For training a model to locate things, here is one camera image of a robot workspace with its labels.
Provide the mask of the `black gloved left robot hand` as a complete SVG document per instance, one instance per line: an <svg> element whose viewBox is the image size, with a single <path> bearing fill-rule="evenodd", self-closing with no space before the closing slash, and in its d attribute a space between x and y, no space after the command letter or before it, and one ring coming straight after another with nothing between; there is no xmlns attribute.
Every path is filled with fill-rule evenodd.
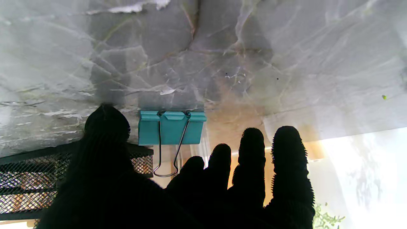
<svg viewBox="0 0 407 229"><path fill-rule="evenodd" d="M130 125L110 104L85 123L65 178L38 229L311 229L314 191L299 132L280 127L273 138L273 197L266 197L264 136L246 129L228 188L231 149L218 144L204 167L189 158L166 188L136 172Z"/></svg>

